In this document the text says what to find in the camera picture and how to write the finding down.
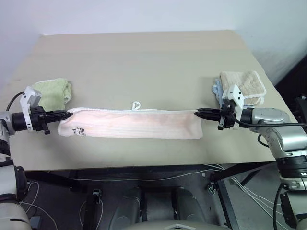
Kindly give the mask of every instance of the black metal frame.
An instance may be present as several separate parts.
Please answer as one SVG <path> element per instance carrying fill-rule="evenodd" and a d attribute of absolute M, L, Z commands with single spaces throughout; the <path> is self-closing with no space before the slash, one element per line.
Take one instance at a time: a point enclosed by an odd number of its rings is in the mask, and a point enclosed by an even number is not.
<path fill-rule="evenodd" d="M 85 202 L 83 230 L 95 230 L 97 223 L 97 208 L 101 199 L 101 190 L 94 189 Z"/>
<path fill-rule="evenodd" d="M 225 225 L 232 230 L 239 230 L 239 225 L 236 220 L 236 215 L 232 207 L 225 183 L 223 179 L 234 177 L 241 173 L 250 172 L 245 179 L 242 180 L 242 185 L 246 185 L 262 168 L 272 162 L 256 162 L 256 163 L 240 163 L 220 172 L 214 172 L 211 175 L 211 185 L 214 191 L 218 192 L 222 209 L 225 215 Z"/>
<path fill-rule="evenodd" d="M 249 175 L 242 181 L 242 185 L 248 183 L 262 168 L 266 167 L 272 162 L 255 162 L 255 163 L 239 163 L 229 167 L 223 171 L 214 172 L 211 175 L 211 184 L 214 190 L 218 192 L 222 209 L 225 215 L 225 225 L 233 230 L 239 230 L 236 220 L 236 215 L 233 210 L 224 179 L 234 177 L 241 173 L 250 172 Z M 81 169 L 71 170 L 70 177 L 62 177 L 48 172 L 41 171 L 27 171 L 25 172 L 28 179 L 38 180 L 50 184 L 65 186 L 72 191 L 85 191 L 84 187 L 79 181 L 74 180 L 80 177 L 88 177 L 95 175 L 110 175 L 117 173 L 151 173 L 158 171 L 186 171 L 186 170 L 204 170 L 211 167 L 206 165 L 170 165 L 170 166 L 136 166 L 136 167 L 122 167 L 122 168 L 103 168 L 103 169 Z"/>

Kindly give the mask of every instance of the cream textured towel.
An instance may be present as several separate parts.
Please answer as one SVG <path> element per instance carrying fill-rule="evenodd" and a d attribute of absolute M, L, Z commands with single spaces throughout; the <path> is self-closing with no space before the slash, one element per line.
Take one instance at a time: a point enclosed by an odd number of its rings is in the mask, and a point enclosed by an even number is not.
<path fill-rule="evenodd" d="M 261 105 L 267 93 L 259 74 L 256 71 L 220 73 L 223 91 L 236 84 L 244 95 L 244 104 Z"/>

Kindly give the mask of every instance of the white wall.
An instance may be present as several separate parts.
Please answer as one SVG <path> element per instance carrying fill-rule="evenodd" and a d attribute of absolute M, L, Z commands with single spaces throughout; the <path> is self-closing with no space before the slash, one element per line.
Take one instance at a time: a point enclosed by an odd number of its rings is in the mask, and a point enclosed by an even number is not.
<path fill-rule="evenodd" d="M 307 52 L 306 0 L 0 0 L 0 89 L 41 34 L 235 30 L 276 84 Z"/>

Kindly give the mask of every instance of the green towel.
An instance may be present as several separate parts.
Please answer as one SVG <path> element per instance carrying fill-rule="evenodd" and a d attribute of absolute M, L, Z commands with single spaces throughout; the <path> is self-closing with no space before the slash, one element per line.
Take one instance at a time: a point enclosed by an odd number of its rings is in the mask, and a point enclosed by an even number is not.
<path fill-rule="evenodd" d="M 46 112 L 65 109 L 65 104 L 71 99 L 71 85 L 64 78 L 40 81 L 32 87 L 42 93 L 38 105 Z"/>

